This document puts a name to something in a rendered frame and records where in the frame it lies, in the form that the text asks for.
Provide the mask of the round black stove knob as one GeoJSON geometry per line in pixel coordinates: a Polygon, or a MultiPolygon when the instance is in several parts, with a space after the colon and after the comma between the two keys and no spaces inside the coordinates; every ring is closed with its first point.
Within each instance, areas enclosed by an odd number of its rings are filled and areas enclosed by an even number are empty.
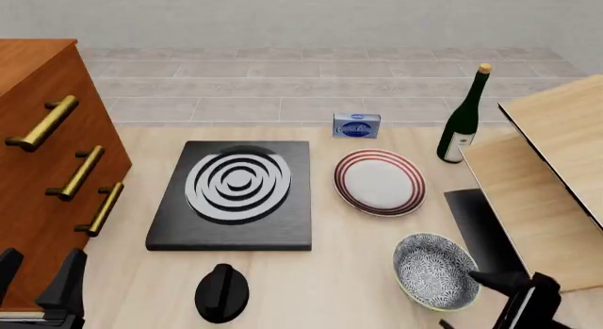
{"type": "Polygon", "coordinates": [[[204,320],[221,324],[238,317],[249,298],[246,277],[233,266],[220,263],[197,286],[194,303],[204,320]]]}

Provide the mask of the wooden cabinet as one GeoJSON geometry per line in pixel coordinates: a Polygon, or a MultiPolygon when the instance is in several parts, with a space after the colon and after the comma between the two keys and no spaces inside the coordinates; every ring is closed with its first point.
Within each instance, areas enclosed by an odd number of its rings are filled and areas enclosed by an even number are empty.
{"type": "Polygon", "coordinates": [[[0,311],[36,311],[46,289],[72,249],[90,239],[74,232],[92,221],[105,195],[99,188],[122,182],[131,161],[95,88],[75,40],[0,39],[0,254],[24,255],[0,311]],[[78,107],[34,153],[7,146],[47,114],[46,102],[75,96],[78,107]],[[84,161],[77,151],[96,145],[105,153],[70,202],[46,196],[63,187],[84,161]]]}

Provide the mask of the dark green wine bottle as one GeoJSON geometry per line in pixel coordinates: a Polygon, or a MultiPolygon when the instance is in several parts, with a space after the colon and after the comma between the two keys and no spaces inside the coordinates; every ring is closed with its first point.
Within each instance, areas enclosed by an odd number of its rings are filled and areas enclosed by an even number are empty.
{"type": "Polygon", "coordinates": [[[491,71],[489,63],[479,66],[467,96],[449,116],[436,149],[442,161],[451,164],[463,161],[461,148],[471,144],[477,133],[480,99],[491,71]]]}

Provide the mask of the small blue printed box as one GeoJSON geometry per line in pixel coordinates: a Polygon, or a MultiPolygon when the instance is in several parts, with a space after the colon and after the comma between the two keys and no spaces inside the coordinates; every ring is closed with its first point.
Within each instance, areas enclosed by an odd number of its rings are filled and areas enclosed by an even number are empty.
{"type": "Polygon", "coordinates": [[[376,139],[382,118],[379,114],[335,113],[333,136],[336,138],[376,139]]]}

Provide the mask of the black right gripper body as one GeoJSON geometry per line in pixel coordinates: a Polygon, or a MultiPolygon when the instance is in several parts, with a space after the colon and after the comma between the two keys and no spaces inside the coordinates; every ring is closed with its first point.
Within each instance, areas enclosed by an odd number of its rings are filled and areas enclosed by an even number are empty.
{"type": "Polygon", "coordinates": [[[508,297],[493,329],[562,329],[554,320],[561,304],[561,286],[552,277],[536,272],[527,277],[505,273],[494,290],[508,297]]]}

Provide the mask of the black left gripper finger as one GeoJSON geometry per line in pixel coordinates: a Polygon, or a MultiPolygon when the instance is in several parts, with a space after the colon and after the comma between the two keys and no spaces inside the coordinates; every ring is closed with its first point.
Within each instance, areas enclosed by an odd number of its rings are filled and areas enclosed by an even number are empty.
{"type": "Polygon", "coordinates": [[[8,293],[8,288],[23,263],[24,255],[17,249],[8,248],[0,254],[0,303],[8,293]]]}
{"type": "Polygon", "coordinates": [[[35,300],[45,320],[65,320],[70,315],[83,318],[83,280],[88,256],[72,249],[47,288],[35,300]]]}

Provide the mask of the pale wooden open box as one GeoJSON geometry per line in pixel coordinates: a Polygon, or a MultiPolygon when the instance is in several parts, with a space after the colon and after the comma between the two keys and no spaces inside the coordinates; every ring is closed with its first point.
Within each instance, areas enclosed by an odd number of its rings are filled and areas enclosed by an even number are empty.
{"type": "Polygon", "coordinates": [[[603,74],[506,102],[464,161],[525,271],[603,288],[603,74]]]}

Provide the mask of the blue patterned bowl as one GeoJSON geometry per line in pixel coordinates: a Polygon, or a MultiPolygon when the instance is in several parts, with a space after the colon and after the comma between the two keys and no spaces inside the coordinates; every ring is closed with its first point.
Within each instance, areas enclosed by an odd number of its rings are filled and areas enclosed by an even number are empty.
{"type": "Polygon", "coordinates": [[[473,257],[449,238],[415,233],[393,253],[399,287],[410,300],[431,311],[460,311],[475,302],[481,285],[470,277],[479,269],[473,257]]]}

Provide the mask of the flat black stove plate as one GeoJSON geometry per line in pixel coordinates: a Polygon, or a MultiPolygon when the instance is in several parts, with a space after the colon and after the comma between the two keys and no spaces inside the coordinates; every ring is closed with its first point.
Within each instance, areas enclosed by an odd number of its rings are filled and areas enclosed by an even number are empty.
{"type": "Polygon", "coordinates": [[[187,141],[146,248],[309,252],[310,177],[308,141],[187,141]]]}

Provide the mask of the white plate with red rings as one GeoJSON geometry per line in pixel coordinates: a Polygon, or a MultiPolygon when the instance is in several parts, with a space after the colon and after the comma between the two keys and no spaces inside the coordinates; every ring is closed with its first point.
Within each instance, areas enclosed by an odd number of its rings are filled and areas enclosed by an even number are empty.
{"type": "Polygon", "coordinates": [[[340,197],[370,215],[395,218],[419,209],[427,197],[421,170],[387,150],[361,149],[343,156],[334,167],[340,197]]]}

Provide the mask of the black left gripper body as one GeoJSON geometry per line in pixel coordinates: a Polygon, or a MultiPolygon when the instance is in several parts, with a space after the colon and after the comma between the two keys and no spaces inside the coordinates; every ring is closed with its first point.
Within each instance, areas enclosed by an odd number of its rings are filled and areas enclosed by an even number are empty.
{"type": "Polygon", "coordinates": [[[0,311],[0,329],[82,329],[85,311],[0,311]]]}

